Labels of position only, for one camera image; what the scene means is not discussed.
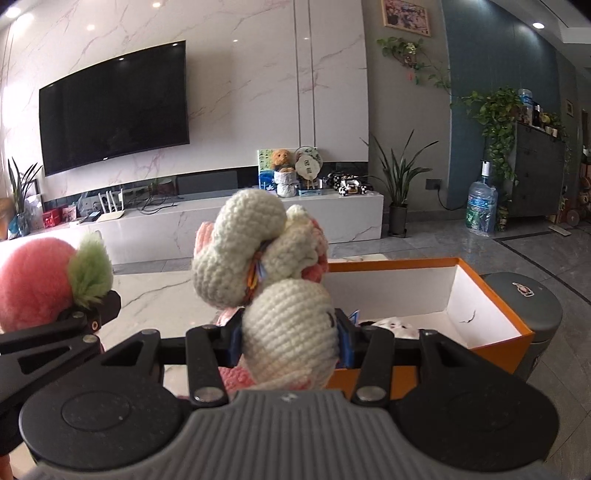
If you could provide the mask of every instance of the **blue wall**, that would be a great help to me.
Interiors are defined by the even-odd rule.
[[[560,112],[556,50],[533,28],[489,0],[441,0],[447,30],[452,93],[527,88],[547,112]],[[447,204],[466,201],[480,173],[482,127],[452,109],[452,146]]]

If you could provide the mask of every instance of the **bottle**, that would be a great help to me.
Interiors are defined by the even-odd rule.
[[[542,114],[542,107],[538,103],[536,103],[534,105],[534,116],[533,116],[532,122],[531,122],[531,124],[534,127],[538,127],[538,128],[542,127],[541,114]]]
[[[490,185],[491,163],[483,161],[482,177],[470,185],[466,208],[466,227],[477,235],[490,236],[495,231],[496,203],[499,193]]]
[[[525,105],[527,110],[527,114],[525,116],[525,123],[528,125],[532,125],[532,120],[534,116],[534,95],[531,93],[531,90],[521,88],[517,92],[521,102]]]

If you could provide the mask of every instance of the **wall socket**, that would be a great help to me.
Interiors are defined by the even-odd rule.
[[[427,179],[425,180],[425,190],[440,190],[441,179]]]

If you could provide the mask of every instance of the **pink crocheted toy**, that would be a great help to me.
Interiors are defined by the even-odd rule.
[[[79,249],[57,238],[29,240],[0,267],[0,328],[14,332],[55,322],[62,310],[88,307],[112,285],[111,262],[94,236]]]

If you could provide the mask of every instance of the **tv stand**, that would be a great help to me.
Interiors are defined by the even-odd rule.
[[[282,199],[285,207],[300,204],[318,220],[329,243],[373,240],[381,237],[384,197],[377,192],[342,197],[332,190],[313,197]],[[77,247],[88,233],[98,231],[113,264],[172,260],[193,256],[195,233],[202,222],[215,221],[229,197],[174,202],[174,207],[145,215],[128,209],[106,222],[62,224],[23,238],[0,242],[0,264],[19,245],[53,236]]]

